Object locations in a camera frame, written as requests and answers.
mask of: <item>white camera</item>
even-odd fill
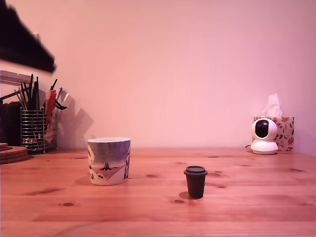
[[[277,136],[277,125],[271,119],[260,118],[251,126],[252,136],[255,139],[250,148],[253,153],[260,155],[273,155],[278,147],[273,140]]]

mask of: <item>floral tissue box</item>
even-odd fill
[[[254,121],[257,119],[263,119],[265,117],[254,117]],[[273,120],[277,126],[277,135],[274,139],[277,143],[279,151],[291,151],[294,145],[294,117],[267,117]]]

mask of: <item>wire mesh holder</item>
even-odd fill
[[[20,146],[30,153],[57,149],[57,114],[45,117],[42,110],[21,110]]]

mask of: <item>ceramic cup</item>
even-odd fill
[[[88,140],[91,183],[115,185],[128,180],[130,160],[129,138],[97,138]]]

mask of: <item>black lid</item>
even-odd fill
[[[201,176],[207,175],[207,171],[202,166],[192,165],[188,166],[184,171],[185,175]]]

